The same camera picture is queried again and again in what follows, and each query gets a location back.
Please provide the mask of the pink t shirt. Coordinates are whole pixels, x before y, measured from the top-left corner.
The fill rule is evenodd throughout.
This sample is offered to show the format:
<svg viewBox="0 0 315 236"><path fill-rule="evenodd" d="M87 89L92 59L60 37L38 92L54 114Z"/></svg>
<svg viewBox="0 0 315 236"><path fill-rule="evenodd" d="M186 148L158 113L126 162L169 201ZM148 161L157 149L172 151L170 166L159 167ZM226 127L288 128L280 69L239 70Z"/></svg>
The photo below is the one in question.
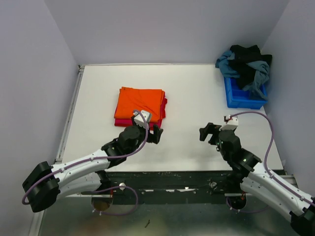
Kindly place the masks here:
<svg viewBox="0 0 315 236"><path fill-rule="evenodd" d="M150 130L153 130L154 125L157 125L158 128L161 128L162 120L166 118L166 111L165 111L166 104L167 104L167 98L164 97L160 105L159 119L154 119L154 117L151 118L150 124L149 124ZM128 118L128 119L116 118L114 125L120 126L120 127L127 127L127 126L132 125L132 120L131 118Z"/></svg>

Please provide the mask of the orange t shirt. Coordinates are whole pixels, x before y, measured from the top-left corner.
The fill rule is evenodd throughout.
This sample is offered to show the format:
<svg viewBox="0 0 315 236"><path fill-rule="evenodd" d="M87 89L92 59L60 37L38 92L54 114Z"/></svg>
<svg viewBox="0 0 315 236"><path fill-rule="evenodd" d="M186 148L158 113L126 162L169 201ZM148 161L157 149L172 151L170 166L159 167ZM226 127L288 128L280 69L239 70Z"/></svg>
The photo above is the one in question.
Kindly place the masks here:
<svg viewBox="0 0 315 236"><path fill-rule="evenodd" d="M152 114L152 122L158 122L166 117L165 102L165 92L161 89L121 87L114 118L127 119L133 115L134 110L144 110Z"/></svg>

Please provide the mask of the grey blue t shirt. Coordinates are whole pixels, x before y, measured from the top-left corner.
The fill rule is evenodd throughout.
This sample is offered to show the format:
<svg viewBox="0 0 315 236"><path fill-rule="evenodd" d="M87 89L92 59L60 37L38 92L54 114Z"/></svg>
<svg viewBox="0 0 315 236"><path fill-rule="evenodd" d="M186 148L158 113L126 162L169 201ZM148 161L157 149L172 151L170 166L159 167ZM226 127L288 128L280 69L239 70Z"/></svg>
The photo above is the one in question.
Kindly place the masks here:
<svg viewBox="0 0 315 236"><path fill-rule="evenodd" d="M242 90L249 91L252 97L259 97L262 100L267 101L267 95L265 95L260 87L269 80L270 66L267 62L258 60L247 63L247 65L255 70L253 82L244 86Z"/></svg>

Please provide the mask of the black t shirt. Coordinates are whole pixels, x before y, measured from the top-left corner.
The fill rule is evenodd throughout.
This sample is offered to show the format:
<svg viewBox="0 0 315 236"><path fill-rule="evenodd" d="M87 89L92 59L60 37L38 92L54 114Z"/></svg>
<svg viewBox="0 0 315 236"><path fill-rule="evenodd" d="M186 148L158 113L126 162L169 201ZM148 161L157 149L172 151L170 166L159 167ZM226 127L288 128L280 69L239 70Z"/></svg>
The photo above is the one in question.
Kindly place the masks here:
<svg viewBox="0 0 315 236"><path fill-rule="evenodd" d="M247 48L240 45L232 45L230 51L234 53L234 59L229 62L229 66L240 76L236 79L240 89L254 81L256 69L249 65L251 62L263 61L270 66L273 59L271 54L261 54L257 45Z"/></svg>

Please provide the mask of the teal blue t shirt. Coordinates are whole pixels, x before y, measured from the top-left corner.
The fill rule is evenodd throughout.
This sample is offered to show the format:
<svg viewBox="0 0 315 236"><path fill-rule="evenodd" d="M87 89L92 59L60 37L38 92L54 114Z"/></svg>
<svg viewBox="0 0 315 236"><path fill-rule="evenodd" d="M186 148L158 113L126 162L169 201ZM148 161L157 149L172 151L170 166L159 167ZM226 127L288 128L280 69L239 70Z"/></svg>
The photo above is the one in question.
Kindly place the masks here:
<svg viewBox="0 0 315 236"><path fill-rule="evenodd" d="M220 70L225 78L240 78L239 73L229 66L229 62L234 59L235 54L231 50L228 50L216 60L215 67Z"/></svg>

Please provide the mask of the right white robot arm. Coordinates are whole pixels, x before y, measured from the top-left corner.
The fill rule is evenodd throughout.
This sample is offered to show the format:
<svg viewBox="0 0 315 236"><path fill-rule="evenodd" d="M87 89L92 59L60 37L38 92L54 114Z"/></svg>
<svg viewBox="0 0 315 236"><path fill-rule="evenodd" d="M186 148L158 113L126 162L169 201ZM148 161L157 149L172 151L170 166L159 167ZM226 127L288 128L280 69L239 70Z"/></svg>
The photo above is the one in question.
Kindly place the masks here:
<svg viewBox="0 0 315 236"><path fill-rule="evenodd" d="M233 177L226 181L233 193L240 190L249 193L280 213L290 222L300 236L315 234L315 199L293 186L271 169L261 159L241 146L235 127L225 128L208 123L199 129L199 139L211 135L209 144L216 146L223 159L233 170Z"/></svg>

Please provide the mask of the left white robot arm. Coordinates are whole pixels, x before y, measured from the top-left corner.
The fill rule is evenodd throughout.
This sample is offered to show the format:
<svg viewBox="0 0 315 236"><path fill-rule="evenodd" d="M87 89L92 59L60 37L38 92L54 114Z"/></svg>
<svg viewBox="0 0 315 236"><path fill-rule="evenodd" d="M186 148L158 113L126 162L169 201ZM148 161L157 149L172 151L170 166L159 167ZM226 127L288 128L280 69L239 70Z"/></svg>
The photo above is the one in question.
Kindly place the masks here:
<svg viewBox="0 0 315 236"><path fill-rule="evenodd" d="M158 144L162 133L163 129L157 125L150 131L134 124L85 157L63 164L49 165L46 161L37 164L22 183L25 192L22 204L30 205L33 212L40 212L52 206L58 198L74 193L106 193L108 180L102 177L93 180L91 174L103 174L106 169L120 165L146 143Z"/></svg>

